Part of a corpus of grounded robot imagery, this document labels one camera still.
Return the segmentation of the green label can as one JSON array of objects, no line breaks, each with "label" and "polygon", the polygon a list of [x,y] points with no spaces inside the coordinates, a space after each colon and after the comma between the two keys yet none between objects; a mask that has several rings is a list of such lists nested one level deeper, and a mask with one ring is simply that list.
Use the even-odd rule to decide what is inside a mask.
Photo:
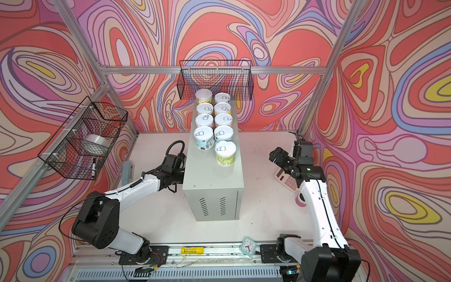
[{"label": "green label can", "polygon": [[232,166],[236,160],[237,147],[232,141],[219,141],[215,146],[216,161],[222,167]]}]

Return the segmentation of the pink label can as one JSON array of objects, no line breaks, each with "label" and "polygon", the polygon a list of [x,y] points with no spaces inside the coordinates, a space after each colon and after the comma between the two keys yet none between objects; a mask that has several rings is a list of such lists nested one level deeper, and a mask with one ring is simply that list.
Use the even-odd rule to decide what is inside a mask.
[{"label": "pink label can", "polygon": [[215,116],[214,122],[216,126],[232,126],[233,117],[227,113],[221,113]]},{"label": "pink label can", "polygon": [[196,106],[196,110],[197,110],[197,114],[198,115],[202,115],[202,114],[208,114],[208,115],[213,115],[214,114],[214,106],[211,103],[200,103]]}]

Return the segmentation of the can one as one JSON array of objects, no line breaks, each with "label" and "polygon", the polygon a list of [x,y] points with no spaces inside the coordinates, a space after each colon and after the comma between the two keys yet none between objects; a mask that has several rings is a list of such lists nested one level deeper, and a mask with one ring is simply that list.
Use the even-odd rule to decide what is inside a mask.
[{"label": "can one", "polygon": [[210,128],[214,125],[214,117],[210,114],[200,114],[195,118],[196,127],[208,126]]}]

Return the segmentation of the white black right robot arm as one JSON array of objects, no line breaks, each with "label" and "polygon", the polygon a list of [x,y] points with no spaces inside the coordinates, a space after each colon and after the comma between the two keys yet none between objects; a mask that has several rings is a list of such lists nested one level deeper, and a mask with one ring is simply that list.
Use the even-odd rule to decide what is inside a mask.
[{"label": "white black right robot arm", "polygon": [[274,149],[269,160],[291,176],[309,210],[314,235],[309,246],[301,237],[281,234],[277,239],[277,255],[282,260],[294,259],[301,265],[307,282],[350,282],[362,258],[350,249],[328,196],[327,179],[322,167],[315,166],[312,143],[295,141],[292,153],[281,147]]}]

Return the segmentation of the orange fruit can plastic lid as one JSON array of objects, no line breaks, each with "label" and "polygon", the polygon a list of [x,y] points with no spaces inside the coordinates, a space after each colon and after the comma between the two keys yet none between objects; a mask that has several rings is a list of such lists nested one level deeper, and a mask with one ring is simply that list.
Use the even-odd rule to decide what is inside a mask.
[{"label": "orange fruit can plastic lid", "polygon": [[210,89],[199,89],[195,93],[195,99],[198,105],[201,103],[212,103],[213,93]]}]

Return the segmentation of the white brown label can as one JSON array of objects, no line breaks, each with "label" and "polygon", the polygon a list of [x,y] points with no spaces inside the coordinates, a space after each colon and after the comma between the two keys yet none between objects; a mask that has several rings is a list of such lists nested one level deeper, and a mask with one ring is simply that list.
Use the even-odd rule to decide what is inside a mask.
[{"label": "white brown label can", "polygon": [[229,103],[231,96],[228,93],[220,92],[215,94],[214,101],[215,103]]}]

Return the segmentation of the blue can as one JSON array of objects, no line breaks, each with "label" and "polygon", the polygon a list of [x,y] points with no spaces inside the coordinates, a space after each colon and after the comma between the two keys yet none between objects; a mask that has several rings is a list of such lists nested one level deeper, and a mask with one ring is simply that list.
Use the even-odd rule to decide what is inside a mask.
[{"label": "blue can", "polygon": [[194,138],[196,140],[196,146],[200,150],[210,150],[214,148],[214,132],[209,126],[200,126],[194,130]]},{"label": "blue can", "polygon": [[217,143],[221,141],[232,141],[233,135],[234,130],[230,126],[221,125],[217,126],[214,130],[214,139]]}]

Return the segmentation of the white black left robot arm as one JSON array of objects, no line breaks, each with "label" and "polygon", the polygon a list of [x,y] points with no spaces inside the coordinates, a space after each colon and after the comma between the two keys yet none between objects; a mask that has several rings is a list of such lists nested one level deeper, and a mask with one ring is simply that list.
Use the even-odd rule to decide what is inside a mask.
[{"label": "white black left robot arm", "polygon": [[114,249],[131,255],[137,264],[149,261],[152,250],[143,236],[119,226],[122,212],[134,203],[164,189],[183,183],[186,156],[166,155],[163,163],[155,169],[143,172],[135,182],[109,193],[93,192],[83,201],[72,225],[72,234],[97,249]]}]

